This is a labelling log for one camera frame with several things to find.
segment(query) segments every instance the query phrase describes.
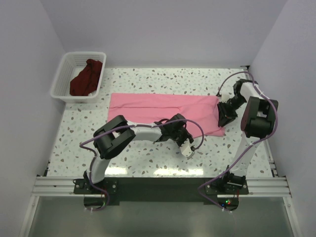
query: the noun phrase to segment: dark red cloth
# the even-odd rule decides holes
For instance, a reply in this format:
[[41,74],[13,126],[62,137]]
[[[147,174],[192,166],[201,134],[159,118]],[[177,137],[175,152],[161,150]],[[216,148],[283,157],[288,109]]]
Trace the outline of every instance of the dark red cloth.
[[93,59],[87,60],[87,66],[70,82],[70,94],[87,96],[98,87],[102,63]]

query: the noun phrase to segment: plastic laundry basket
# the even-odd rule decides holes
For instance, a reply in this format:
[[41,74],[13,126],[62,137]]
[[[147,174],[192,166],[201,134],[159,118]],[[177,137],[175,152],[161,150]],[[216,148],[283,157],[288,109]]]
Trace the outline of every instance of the plastic laundry basket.
[[[69,52],[62,58],[50,90],[53,98],[61,99],[66,103],[94,103],[99,94],[104,65],[105,53],[102,52]],[[102,62],[102,70],[99,78],[97,90],[92,92],[92,96],[72,96],[70,95],[70,81],[74,79],[87,65],[86,61],[93,59]]]

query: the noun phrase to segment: terrazzo table surface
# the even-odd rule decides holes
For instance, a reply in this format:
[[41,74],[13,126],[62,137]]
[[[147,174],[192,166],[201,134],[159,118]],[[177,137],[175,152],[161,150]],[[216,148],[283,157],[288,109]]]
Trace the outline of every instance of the terrazzo table surface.
[[[50,156],[47,176],[82,176],[93,158],[79,148],[79,143],[92,138],[94,131],[107,121],[111,93],[159,93],[215,95],[222,81],[242,69],[133,69],[108,68],[94,104],[66,104]],[[233,85],[245,75],[228,80],[222,91],[233,95]],[[111,177],[214,177],[231,163],[241,139],[240,119],[226,126],[224,137],[206,136],[203,146],[191,159],[182,156],[173,141],[154,143],[131,142],[113,158],[105,176]],[[194,144],[200,143],[196,138]],[[268,153],[260,144],[252,158],[247,177],[272,177]]]

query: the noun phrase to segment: pink towel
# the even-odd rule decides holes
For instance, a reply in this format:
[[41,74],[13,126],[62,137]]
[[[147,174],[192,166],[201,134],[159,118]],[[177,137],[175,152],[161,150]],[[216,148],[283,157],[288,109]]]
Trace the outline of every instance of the pink towel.
[[[196,121],[205,135],[224,136],[225,129],[217,126],[218,102],[216,96],[113,93],[108,121],[123,115],[132,122],[152,123],[179,113]],[[193,137],[201,136],[200,129],[191,122],[187,130]]]

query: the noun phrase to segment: cable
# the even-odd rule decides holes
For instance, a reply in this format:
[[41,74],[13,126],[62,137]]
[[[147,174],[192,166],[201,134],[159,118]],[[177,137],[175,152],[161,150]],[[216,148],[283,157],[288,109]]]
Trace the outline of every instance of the cable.
[[[178,122],[178,121],[188,121],[188,122],[192,122],[192,123],[194,123],[196,126],[199,127],[199,129],[201,130],[201,133],[202,133],[202,140],[201,140],[200,144],[195,148],[195,150],[198,149],[199,147],[201,147],[202,144],[203,144],[203,141],[204,141],[204,132],[203,132],[203,129],[202,129],[202,127],[201,127],[197,122],[195,122],[195,121],[193,121],[193,120],[190,120],[190,119],[176,119],[176,120],[173,120],[173,121],[170,121],[170,122],[165,122],[165,123],[162,123],[162,124],[159,124],[159,125],[155,125],[155,126],[150,126],[150,125],[148,125],[148,124],[137,124],[136,126],[143,126],[143,127],[155,128],[155,127],[165,126],[165,125],[167,125],[167,124],[174,123],[174,122]],[[99,138],[101,138],[101,137],[103,137],[103,136],[105,136],[105,135],[108,135],[108,134],[110,134],[110,133],[112,133],[112,132],[115,132],[115,131],[117,131],[117,130],[121,130],[121,129],[125,129],[125,128],[131,128],[131,127],[136,127],[136,126],[135,126],[135,125],[125,125],[125,126],[116,127],[116,128],[113,128],[113,129],[111,129],[111,130],[109,130],[109,131],[107,131],[107,132],[104,132],[104,133],[102,133],[102,134],[100,134],[100,135],[98,135],[98,136],[95,136],[95,137],[93,137],[93,138],[91,138],[91,139],[89,139],[89,140],[87,140],[87,141],[85,141],[85,142],[80,143],[80,145],[79,145],[80,148],[83,148],[83,149],[86,149],[86,150],[88,150],[88,151],[91,151],[91,152],[93,152],[93,154],[94,154],[94,157],[93,157],[93,159],[92,159],[92,161],[91,161],[91,164],[90,164],[90,167],[89,167],[89,171],[90,171],[90,172],[89,172],[89,183],[90,183],[90,185],[91,185],[94,189],[99,190],[100,192],[104,193],[104,195],[105,195],[106,198],[107,198],[107,201],[106,201],[106,203],[105,203],[103,206],[101,206],[101,207],[99,207],[99,208],[97,208],[97,209],[91,208],[90,211],[101,211],[101,210],[103,210],[103,209],[109,204],[109,202],[110,202],[110,195],[109,195],[109,193],[108,193],[105,189],[101,189],[101,188],[95,186],[95,185],[92,183],[92,179],[91,179],[92,167],[93,167],[93,164],[94,164],[94,162],[95,162],[95,159],[97,158],[98,155],[97,155],[97,153],[96,153],[95,150],[93,150],[93,149],[90,148],[90,147],[86,147],[85,145],[88,144],[88,143],[90,143],[90,142],[93,142],[93,141],[95,141],[95,140],[97,140],[97,139],[99,139]]]
[[221,84],[221,86],[220,86],[219,89],[218,89],[218,92],[217,92],[216,96],[221,96],[219,92],[221,91],[223,85],[225,84],[225,82],[226,82],[229,78],[231,78],[231,77],[233,77],[233,76],[235,76],[235,75],[237,75],[237,74],[240,74],[240,73],[249,74],[249,75],[252,77],[253,84],[254,84],[254,79],[253,79],[253,76],[252,76],[252,74],[251,74],[250,72],[243,71],[243,72],[234,73],[234,74],[231,74],[229,77],[227,77],[227,78],[223,81],[223,83]]
[[163,118],[163,119],[159,120],[158,122],[163,122],[163,121],[167,121],[167,120],[169,120],[169,119]]
[[107,197],[104,195],[104,202],[103,202],[103,204],[102,204],[101,206],[99,206],[97,209],[100,209],[101,207],[103,207],[103,206],[105,205],[106,199],[107,199]]
[[254,89],[256,90],[256,92],[257,92],[262,98],[264,98],[265,100],[267,100],[268,103],[272,106],[273,111],[274,111],[274,113],[275,113],[276,122],[275,122],[275,126],[274,126],[273,131],[271,132],[271,134],[269,134],[269,135],[266,136],[265,138],[262,138],[262,139],[260,139],[260,140],[258,140],[258,141],[256,141],[256,142],[253,142],[249,147],[247,147],[247,148],[241,153],[241,155],[236,159],[236,161],[235,161],[230,167],[228,167],[228,169],[226,169],[223,173],[219,174],[219,175],[216,176],[215,178],[212,178],[211,180],[207,181],[206,183],[200,185],[200,186],[197,188],[197,191],[198,191],[198,193],[199,193],[201,196],[205,197],[207,200],[211,201],[213,204],[215,204],[216,206],[220,207],[221,209],[223,209],[223,210],[225,210],[225,211],[229,211],[229,210],[226,209],[226,208],[224,208],[224,207],[222,207],[219,203],[213,201],[213,200],[210,199],[208,196],[206,196],[205,194],[203,194],[203,193],[201,192],[201,188],[205,187],[206,185],[210,185],[213,181],[217,180],[218,178],[220,178],[220,177],[222,177],[224,174],[226,174],[228,171],[230,171],[230,170],[237,164],[237,162],[243,157],[243,155],[246,154],[246,152],[249,151],[249,149],[250,149],[251,147],[253,147],[254,145],[256,145],[256,144],[258,144],[258,143],[260,143],[260,142],[263,142],[263,141],[269,139],[269,138],[276,132],[277,124],[278,124],[278,117],[277,117],[277,109],[276,109],[276,107],[275,107],[274,104],[271,102],[271,100],[270,100],[267,96],[265,96],[264,94],[262,94],[262,92],[260,92],[260,90],[255,86],[254,77],[253,77],[253,75],[252,75],[250,72],[238,72],[238,73],[234,73],[234,74],[230,75],[229,77],[227,77],[227,78],[224,80],[224,82],[223,82],[222,85],[220,86],[220,88],[219,88],[217,94],[219,94],[219,92],[220,92],[220,90],[221,90],[223,84],[224,84],[229,78],[231,78],[231,77],[234,76],[234,75],[240,74],[240,73],[246,73],[246,74],[249,74],[249,75],[250,75],[250,77],[251,77],[251,79],[252,79],[252,85],[253,85]]

